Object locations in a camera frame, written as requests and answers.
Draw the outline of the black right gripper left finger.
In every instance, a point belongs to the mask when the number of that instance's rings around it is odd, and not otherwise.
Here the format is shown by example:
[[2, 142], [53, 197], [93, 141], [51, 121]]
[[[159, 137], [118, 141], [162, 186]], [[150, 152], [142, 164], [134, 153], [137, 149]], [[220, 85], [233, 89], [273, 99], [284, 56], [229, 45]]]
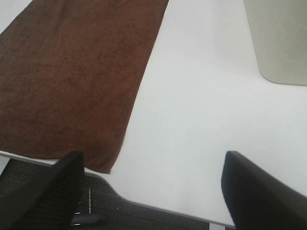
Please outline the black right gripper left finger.
[[82, 197], [83, 153], [73, 151], [0, 200], [2, 230], [67, 230]]

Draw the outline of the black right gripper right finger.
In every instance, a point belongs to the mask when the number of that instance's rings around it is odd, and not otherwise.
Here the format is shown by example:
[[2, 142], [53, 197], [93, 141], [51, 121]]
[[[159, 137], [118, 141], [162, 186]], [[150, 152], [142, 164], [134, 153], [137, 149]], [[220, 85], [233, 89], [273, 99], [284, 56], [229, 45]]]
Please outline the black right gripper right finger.
[[221, 189], [237, 230], [305, 230], [307, 198], [237, 151], [225, 155]]

